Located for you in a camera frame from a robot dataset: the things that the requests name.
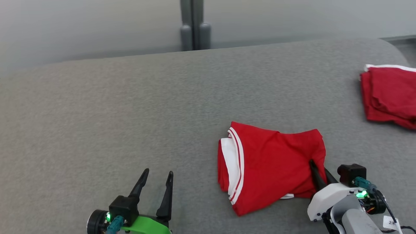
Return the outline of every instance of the green led light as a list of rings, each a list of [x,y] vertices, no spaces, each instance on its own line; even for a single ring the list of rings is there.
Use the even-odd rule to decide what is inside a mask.
[[[363,192],[357,193],[356,196],[358,198],[363,198],[363,197],[367,196],[367,191],[364,190]]]

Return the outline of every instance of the label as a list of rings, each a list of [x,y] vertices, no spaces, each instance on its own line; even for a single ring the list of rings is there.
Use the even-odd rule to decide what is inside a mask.
[[[397,231],[397,227],[394,224],[393,218],[391,218],[390,216],[387,216],[387,215],[385,215],[384,218],[383,218],[383,228],[393,229],[393,230]]]

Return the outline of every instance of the white stripe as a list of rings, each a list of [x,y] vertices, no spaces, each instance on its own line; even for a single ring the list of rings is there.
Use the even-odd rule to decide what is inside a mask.
[[[281,199],[291,199],[291,198],[294,198],[294,197],[295,197],[295,195],[293,193],[288,193],[288,194],[282,196]]]
[[[236,145],[231,138],[221,138],[221,150],[223,152],[225,165],[228,171],[228,195],[234,194],[238,179],[240,178],[240,168],[238,166],[238,154]]]
[[[231,139],[233,139],[233,142],[234,142],[235,154],[238,156],[237,140],[234,138],[234,135],[231,134],[231,130],[228,130],[228,132],[230,133]],[[238,163],[238,158],[236,157],[235,159],[236,159],[236,163],[237,163],[237,171],[238,171],[238,174],[237,174],[237,180],[236,180],[236,182],[232,186],[230,184],[229,187],[228,187],[228,190],[229,191],[230,191],[230,188],[231,188],[231,193],[229,193],[230,196],[228,198],[229,200],[231,200],[231,198],[235,194],[235,190],[237,189],[236,187],[237,187],[237,184],[238,184],[238,180],[240,179],[240,175],[241,175],[241,170],[240,170],[240,166],[239,166],[239,163]]]
[[[243,184],[244,184],[244,150],[243,150],[243,144],[241,143],[241,140],[237,132],[232,127],[230,127],[230,131],[235,135],[235,140],[237,141],[238,149],[240,152],[239,157],[240,157],[241,179],[235,191],[234,198],[231,201],[231,204],[235,204],[238,200],[238,197],[240,196],[240,193],[241,193],[241,190],[243,189]]]
[[[368,72],[368,69],[370,67],[391,67],[391,68],[399,68],[405,71],[410,71],[410,72],[416,72],[416,68],[412,68],[412,67],[405,67],[405,66],[400,66],[400,65],[390,65],[390,64],[384,64],[384,65],[372,65],[372,64],[366,64],[364,67],[364,71]]]

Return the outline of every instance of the red cloth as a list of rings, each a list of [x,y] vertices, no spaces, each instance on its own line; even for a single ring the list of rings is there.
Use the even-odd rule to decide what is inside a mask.
[[[267,207],[285,194],[310,198],[316,192],[309,166],[311,159],[326,181],[325,145],[316,129],[283,134],[232,122],[228,133],[232,140],[225,138],[218,144],[218,183],[222,191],[229,191],[238,216]],[[233,142],[237,155],[237,172],[232,175],[224,160],[232,152],[221,144],[225,140]]]
[[[369,67],[368,72],[361,74],[361,90],[368,120],[393,121],[416,129],[416,70]]]

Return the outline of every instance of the gray fabric surface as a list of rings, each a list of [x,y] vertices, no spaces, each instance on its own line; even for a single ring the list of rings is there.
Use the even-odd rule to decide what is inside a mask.
[[[416,226],[415,133],[365,120],[366,63],[407,65],[387,42],[348,39],[71,61],[0,79],[0,232],[84,233],[149,167],[139,211],[155,214],[174,171],[174,233],[325,233],[308,199],[235,215],[217,184],[231,121],[317,128],[334,175],[366,166],[401,224]]]

